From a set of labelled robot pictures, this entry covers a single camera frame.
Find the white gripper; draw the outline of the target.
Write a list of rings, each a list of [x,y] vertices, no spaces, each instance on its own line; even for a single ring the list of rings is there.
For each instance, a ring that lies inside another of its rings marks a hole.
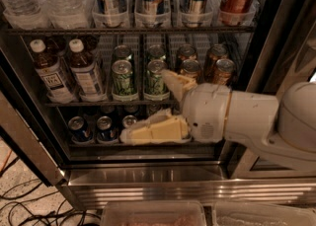
[[[182,101],[183,116],[172,115],[158,122],[137,122],[121,132],[120,141],[128,145],[185,143],[191,138],[201,143],[219,142],[223,137],[231,90],[224,85],[198,85],[194,78],[168,69],[163,69],[161,75],[178,102],[185,96]]]

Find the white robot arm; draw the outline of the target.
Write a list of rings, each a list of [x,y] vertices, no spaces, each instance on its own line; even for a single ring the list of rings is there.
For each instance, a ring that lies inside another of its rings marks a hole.
[[[180,113],[162,110],[121,132],[128,145],[236,142],[259,157],[294,169],[316,167],[316,83],[300,82],[281,98],[198,84],[170,70],[162,79],[180,104]]]

